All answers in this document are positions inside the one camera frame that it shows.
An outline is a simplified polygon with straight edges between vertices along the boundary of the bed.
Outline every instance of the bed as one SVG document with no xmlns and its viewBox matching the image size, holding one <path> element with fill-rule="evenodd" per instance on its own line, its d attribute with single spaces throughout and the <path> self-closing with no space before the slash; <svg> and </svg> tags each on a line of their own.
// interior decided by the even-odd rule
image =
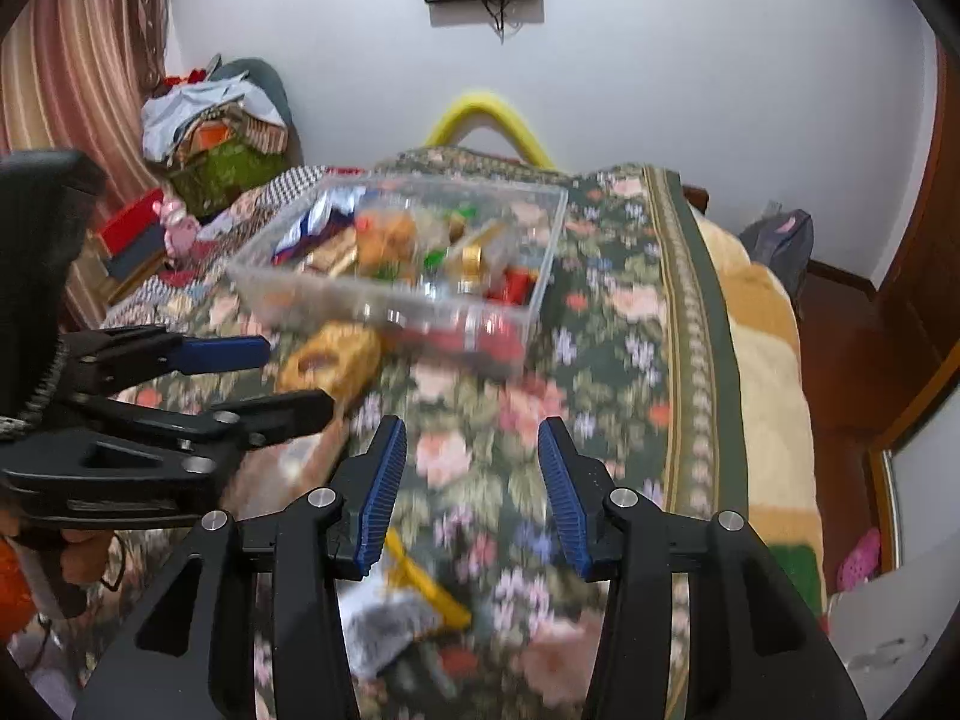
<svg viewBox="0 0 960 720">
<path fill-rule="evenodd" d="M 377 168 L 539 181 L 568 188 L 565 237 L 528 372 L 507 383 L 390 360 L 352 413 L 364 447 L 381 413 L 406 420 L 410 452 L 392 526 L 408 554 L 472 612 L 465 632 L 427 637 L 357 683 L 363 717 L 578 717 L 596 653 L 603 586 L 563 563 L 536 465 L 536 425 L 560 415 L 584 454 L 661 507 L 692 517 L 748 510 L 808 605 L 823 605 L 808 407 L 789 300 L 739 242 L 696 214 L 675 173 L 621 165 L 590 175 L 537 170 L 458 148 L 421 148 Z M 294 169 L 227 212 L 215 255 L 185 287 L 151 279 L 107 320 L 164 322 L 197 335 L 263 333 L 263 371 L 174 376 L 121 396 L 198 410 L 272 391 L 300 340 L 252 317 L 224 259 L 323 169 Z M 322 478 L 305 479 L 304 485 Z M 91 591 L 59 626 L 83 680 L 181 538 L 125 533 L 123 581 Z M 109 573 L 119 570 L 112 554 Z M 272 717 L 269 592 L 257 594 L 256 707 Z M 688 590 L 675 577 L 668 714 L 683 716 Z"/>
</svg>

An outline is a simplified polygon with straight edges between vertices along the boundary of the metal screw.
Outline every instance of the metal screw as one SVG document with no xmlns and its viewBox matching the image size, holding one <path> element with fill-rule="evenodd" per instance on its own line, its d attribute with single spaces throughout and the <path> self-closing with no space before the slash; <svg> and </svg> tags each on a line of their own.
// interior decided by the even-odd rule
<svg viewBox="0 0 960 720">
<path fill-rule="evenodd" d="M 726 512 L 717 514 L 717 522 L 720 523 L 721 528 L 727 531 L 738 531 L 743 527 L 743 517 L 737 512 L 731 512 L 729 509 Z"/>
<path fill-rule="evenodd" d="M 200 455 L 191 455 L 184 458 L 184 470 L 187 473 L 210 473 L 215 467 L 217 467 L 217 464 L 213 460 Z"/>
<path fill-rule="evenodd" d="M 207 512 L 200 521 L 200 525 L 203 525 L 203 528 L 208 531 L 219 531 L 219 529 L 223 528 L 226 524 L 227 513 L 221 512 L 219 509 L 213 509 L 212 512 Z"/>
<path fill-rule="evenodd" d="M 214 412 L 213 418 L 224 425 L 235 425 L 240 421 L 240 415 L 233 412 Z"/>
<path fill-rule="evenodd" d="M 323 509 L 323 507 L 329 506 L 337 499 L 337 493 L 330 490 L 330 488 L 316 488 L 315 490 L 310 490 L 310 494 L 306 496 L 306 499 L 310 506 Z"/>
<path fill-rule="evenodd" d="M 640 501 L 640 495 L 634 493 L 630 488 L 617 488 L 610 493 L 610 502 L 613 506 L 619 506 L 621 509 L 630 509 L 636 506 Z"/>
</svg>

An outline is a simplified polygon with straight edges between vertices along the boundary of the pink slipper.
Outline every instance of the pink slipper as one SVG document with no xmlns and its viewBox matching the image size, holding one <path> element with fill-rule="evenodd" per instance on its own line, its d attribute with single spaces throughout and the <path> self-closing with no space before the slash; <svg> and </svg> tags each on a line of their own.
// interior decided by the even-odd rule
<svg viewBox="0 0 960 720">
<path fill-rule="evenodd" d="M 858 584 L 869 581 L 877 568 L 880 568 L 880 531 L 870 528 L 840 565 L 837 589 L 853 590 Z"/>
</svg>

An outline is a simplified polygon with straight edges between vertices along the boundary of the clear plastic container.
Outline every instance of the clear plastic container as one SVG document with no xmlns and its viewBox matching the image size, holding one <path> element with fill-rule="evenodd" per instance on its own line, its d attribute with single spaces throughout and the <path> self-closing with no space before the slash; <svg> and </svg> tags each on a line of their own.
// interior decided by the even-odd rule
<svg viewBox="0 0 960 720">
<path fill-rule="evenodd" d="M 470 205 L 476 209 L 476 225 L 504 218 L 520 230 L 520 251 L 512 264 L 538 274 L 529 302 L 511 306 L 469 295 L 437 298 L 359 276 L 272 266 L 277 243 L 333 186 L 377 189 L 437 210 Z M 357 211 L 363 207 L 358 204 Z M 333 319 L 365 322 L 378 329 L 388 346 L 462 362 L 490 376 L 510 376 L 522 372 L 527 344 L 536 332 L 565 212 L 566 189 L 561 187 L 419 175 L 330 176 L 249 240 L 227 273 L 268 327 L 312 334 Z"/>
</svg>

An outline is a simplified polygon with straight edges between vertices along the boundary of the cable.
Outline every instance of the cable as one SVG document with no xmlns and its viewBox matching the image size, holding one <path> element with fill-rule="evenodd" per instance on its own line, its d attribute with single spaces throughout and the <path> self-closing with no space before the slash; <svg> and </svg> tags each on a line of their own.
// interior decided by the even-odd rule
<svg viewBox="0 0 960 720">
<path fill-rule="evenodd" d="M 504 42 L 506 38 L 506 28 L 507 28 L 507 18 L 506 10 L 507 6 L 512 3 L 512 0 L 480 0 L 483 2 L 484 9 L 486 9 L 488 15 L 493 20 L 493 31 L 496 33 L 496 36 L 500 38 L 500 42 Z M 496 4 L 498 9 L 494 11 L 491 8 L 491 4 Z M 510 23 L 512 30 L 512 35 L 517 34 L 522 27 L 522 23 Z"/>
<path fill-rule="evenodd" d="M 113 581 L 107 581 L 106 577 L 100 578 L 100 584 L 110 592 L 116 592 L 120 589 L 120 584 L 123 584 L 124 573 L 127 571 L 127 543 L 123 541 L 123 536 L 120 536 L 120 533 L 114 533 L 113 537 L 117 539 L 117 543 L 120 545 L 120 567 L 117 568 L 117 578 Z"/>
<path fill-rule="evenodd" d="M 37 622 L 40 623 L 40 627 L 43 629 L 43 640 L 40 642 L 40 649 L 37 650 L 37 654 L 34 656 L 30 665 L 23 670 L 26 674 L 34 673 L 37 666 L 40 665 L 40 661 L 43 659 L 43 653 L 46 652 L 47 649 L 47 643 L 50 641 L 51 628 L 54 627 L 54 621 L 42 614 L 37 615 Z"/>
</svg>

